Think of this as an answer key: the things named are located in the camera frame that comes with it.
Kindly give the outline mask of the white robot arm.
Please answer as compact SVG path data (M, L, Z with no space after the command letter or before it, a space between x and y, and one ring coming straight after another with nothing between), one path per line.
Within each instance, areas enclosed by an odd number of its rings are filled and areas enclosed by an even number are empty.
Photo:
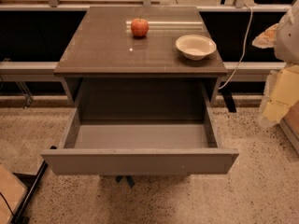
M280 123L299 101L299 0L279 23L256 36L252 45L273 48L276 58L286 64L279 72L271 71L265 83L258 123L269 128Z

